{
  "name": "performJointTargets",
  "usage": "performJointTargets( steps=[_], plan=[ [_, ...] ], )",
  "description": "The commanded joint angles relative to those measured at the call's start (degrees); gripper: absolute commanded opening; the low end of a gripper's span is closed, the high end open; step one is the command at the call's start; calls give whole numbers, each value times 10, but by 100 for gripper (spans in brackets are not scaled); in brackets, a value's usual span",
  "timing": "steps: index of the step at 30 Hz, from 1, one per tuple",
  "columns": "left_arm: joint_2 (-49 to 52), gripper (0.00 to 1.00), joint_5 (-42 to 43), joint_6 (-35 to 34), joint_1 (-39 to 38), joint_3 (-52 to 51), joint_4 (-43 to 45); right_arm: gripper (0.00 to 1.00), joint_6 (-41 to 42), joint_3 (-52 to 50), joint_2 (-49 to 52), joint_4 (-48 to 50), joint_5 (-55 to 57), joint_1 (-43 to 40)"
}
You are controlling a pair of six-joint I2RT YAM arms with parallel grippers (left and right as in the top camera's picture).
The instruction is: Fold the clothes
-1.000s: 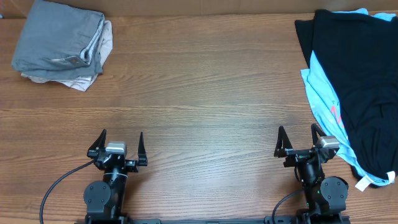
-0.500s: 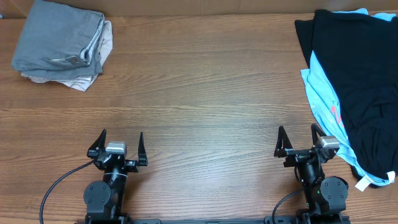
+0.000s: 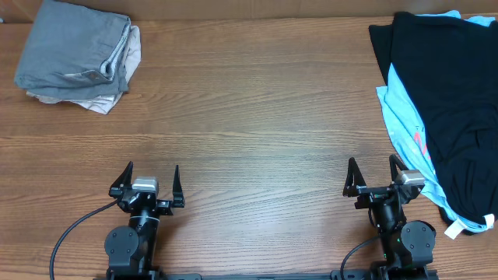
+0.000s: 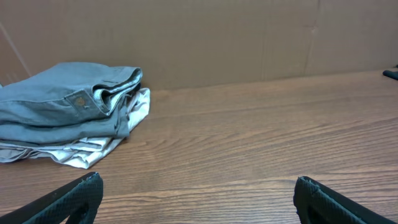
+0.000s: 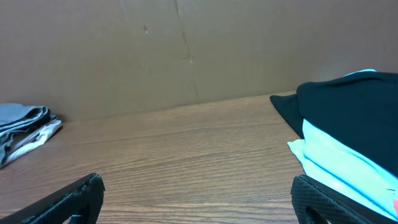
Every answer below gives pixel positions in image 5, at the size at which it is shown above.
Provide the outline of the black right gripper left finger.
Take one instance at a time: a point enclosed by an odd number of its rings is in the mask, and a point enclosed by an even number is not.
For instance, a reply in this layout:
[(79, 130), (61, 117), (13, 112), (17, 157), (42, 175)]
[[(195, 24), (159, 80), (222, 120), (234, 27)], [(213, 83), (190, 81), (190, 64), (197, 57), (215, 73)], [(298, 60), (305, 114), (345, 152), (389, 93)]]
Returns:
[(104, 200), (104, 183), (97, 173), (88, 174), (68, 186), (1, 219), (3, 224), (95, 224)]

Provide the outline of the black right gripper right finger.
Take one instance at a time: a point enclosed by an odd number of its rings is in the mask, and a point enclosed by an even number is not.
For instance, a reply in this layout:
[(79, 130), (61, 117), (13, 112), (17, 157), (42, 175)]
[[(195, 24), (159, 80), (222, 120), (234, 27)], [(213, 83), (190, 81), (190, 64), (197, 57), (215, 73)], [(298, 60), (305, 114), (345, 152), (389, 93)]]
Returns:
[(294, 177), (290, 194), (300, 224), (397, 224), (307, 175)]

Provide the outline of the black t-shirt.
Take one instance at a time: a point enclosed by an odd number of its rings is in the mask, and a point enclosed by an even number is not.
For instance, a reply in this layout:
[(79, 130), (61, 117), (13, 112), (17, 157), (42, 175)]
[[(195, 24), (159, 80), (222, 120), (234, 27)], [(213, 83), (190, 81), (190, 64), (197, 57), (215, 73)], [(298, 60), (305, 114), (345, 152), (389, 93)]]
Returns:
[(295, 94), (272, 95), (287, 124), (304, 137), (303, 122), (397, 174), (397, 74), (357, 72), (301, 84)]

